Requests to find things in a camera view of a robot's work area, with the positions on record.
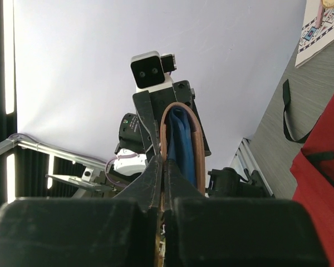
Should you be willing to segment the aluminium front rail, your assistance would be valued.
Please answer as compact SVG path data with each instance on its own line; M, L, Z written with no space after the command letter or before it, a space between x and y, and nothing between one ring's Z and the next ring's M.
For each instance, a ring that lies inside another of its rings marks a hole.
M234 154L230 167L242 177L241 182L262 188L266 197L275 197L250 150L250 140L243 138Z

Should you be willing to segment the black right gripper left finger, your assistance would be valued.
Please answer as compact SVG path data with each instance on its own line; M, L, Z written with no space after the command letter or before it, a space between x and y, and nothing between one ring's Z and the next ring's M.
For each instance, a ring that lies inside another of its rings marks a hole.
M156 266L163 161L111 199L20 198L0 208L0 266Z

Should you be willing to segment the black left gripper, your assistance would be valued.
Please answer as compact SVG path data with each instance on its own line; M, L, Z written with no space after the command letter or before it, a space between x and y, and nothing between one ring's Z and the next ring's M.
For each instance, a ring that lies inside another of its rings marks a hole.
M160 124L167 106L173 102L184 103L193 110L197 118L200 118L195 104L194 89L187 80L163 86L154 92L137 92L133 94L132 99L147 160L160 152Z

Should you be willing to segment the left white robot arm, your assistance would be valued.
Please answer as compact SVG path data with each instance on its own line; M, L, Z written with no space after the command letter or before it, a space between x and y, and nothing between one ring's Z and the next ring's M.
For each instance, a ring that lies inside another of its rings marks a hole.
M161 155L174 160L192 183L205 178L205 158L211 154L187 80L158 90L142 90L132 96L135 113L127 113L119 128L118 149Z

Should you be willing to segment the pink handled fork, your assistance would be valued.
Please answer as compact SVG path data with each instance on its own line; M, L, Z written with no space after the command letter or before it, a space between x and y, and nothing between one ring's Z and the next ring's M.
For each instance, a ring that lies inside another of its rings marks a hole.
M315 24L315 27L317 29L321 27L324 11L325 11L325 7L323 6L323 0L320 0L317 17L316 17L316 24Z

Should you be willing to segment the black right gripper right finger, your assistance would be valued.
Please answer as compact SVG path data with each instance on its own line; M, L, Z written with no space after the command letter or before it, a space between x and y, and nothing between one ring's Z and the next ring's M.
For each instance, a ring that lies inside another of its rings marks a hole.
M164 162L166 266L329 266L306 209L291 200L203 196Z

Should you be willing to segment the yellow bird plate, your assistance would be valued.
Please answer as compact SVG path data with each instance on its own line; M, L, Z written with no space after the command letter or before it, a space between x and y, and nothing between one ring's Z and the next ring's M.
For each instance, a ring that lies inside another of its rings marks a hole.
M334 0L321 0L322 6L324 8L333 8L334 7Z

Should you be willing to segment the red student backpack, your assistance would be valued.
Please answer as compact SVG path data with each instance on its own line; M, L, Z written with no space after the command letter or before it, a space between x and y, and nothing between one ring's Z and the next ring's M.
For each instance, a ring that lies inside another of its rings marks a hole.
M287 212L287 266L334 266L334 94L290 172L297 186Z

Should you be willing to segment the patterned cloth placemat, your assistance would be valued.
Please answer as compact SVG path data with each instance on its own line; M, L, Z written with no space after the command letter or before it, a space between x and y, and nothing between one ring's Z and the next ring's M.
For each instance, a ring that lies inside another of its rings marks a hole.
M315 27L320 1L306 2L295 67L299 68L334 41L334 7L325 8L321 27Z

